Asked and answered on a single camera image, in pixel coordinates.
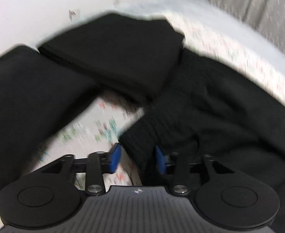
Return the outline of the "black pants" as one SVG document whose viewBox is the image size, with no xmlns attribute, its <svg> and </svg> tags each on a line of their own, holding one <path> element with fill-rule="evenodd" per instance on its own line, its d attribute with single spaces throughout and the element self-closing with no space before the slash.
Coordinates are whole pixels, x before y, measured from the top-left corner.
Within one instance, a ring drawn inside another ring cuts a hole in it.
<svg viewBox="0 0 285 233">
<path fill-rule="evenodd" d="M 0 190 L 98 92 L 26 46 L 0 57 Z M 168 87 L 119 140 L 145 185 L 159 183 L 156 147 L 210 154 L 268 184 L 281 201 L 272 228 L 285 232 L 285 107 L 226 65 L 184 50 Z"/>
</svg>

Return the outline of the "floral white bed sheet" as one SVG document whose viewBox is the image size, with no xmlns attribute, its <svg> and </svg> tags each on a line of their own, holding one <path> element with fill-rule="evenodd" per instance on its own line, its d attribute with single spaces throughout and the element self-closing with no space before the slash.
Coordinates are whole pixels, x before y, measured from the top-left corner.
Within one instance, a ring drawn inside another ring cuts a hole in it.
<svg viewBox="0 0 285 233">
<path fill-rule="evenodd" d="M 189 23 L 188 20 L 185 20 L 179 15 L 166 14 L 164 19 L 167 20 L 175 31 L 184 34 L 183 47 L 160 93 L 152 103 L 147 105 L 137 105 L 117 94 L 115 91 L 105 90 L 102 85 L 98 84 L 89 75 L 45 57 L 39 53 L 37 48 L 33 49 L 26 45 L 17 45 L 5 53 L 7 54 L 18 46 L 26 46 L 55 64 L 70 68 L 90 77 L 99 88 L 97 97 L 87 107 L 78 113 L 68 124 L 42 141 L 39 148 L 25 165 L 21 176 L 33 171 L 31 163 L 38 161 L 38 154 L 48 154 L 50 159 L 56 159 L 65 154 L 87 156 L 95 151 L 108 151 L 115 143 L 121 144 L 119 140 L 121 135 L 145 115 L 148 108 L 155 104 L 162 92 L 168 87 L 174 73 L 177 71 L 184 50 L 189 50 L 199 57 L 209 58 L 226 65 L 257 85 L 285 107 L 285 77 L 273 68 L 269 62 L 259 57 L 252 50 L 245 48 L 239 42 L 230 39 L 226 41 L 217 39 L 213 44 L 216 48 L 216 53 L 209 56 L 203 51 L 202 47 L 193 40 L 193 36 L 201 30 L 199 26 Z M 103 175 L 104 190 L 107 190 L 113 184 L 120 183 L 134 186 L 145 185 L 140 179 L 137 165 L 129 157 L 122 144 L 121 147 L 126 153 L 126 161 L 119 163 L 113 174 Z M 162 149 L 160 150 L 164 155 L 179 153 L 179 160 L 183 165 L 186 165 L 192 158 L 206 155 L 204 153 L 193 154 L 189 149 L 174 150 L 169 153 Z M 157 170 L 156 149 L 155 169 L 159 175 L 159 183 L 151 186 L 166 185 L 167 182 L 162 179 Z"/>
</svg>

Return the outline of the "folded black garment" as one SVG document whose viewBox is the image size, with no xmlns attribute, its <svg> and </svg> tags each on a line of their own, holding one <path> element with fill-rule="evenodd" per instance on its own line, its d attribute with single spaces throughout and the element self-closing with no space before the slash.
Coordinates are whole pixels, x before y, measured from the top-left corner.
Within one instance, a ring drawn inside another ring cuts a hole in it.
<svg viewBox="0 0 285 233">
<path fill-rule="evenodd" d="M 110 13 L 64 30 L 37 46 L 39 53 L 92 77 L 105 90 L 137 105 L 160 93 L 183 47 L 184 34 L 166 19 Z"/>
</svg>

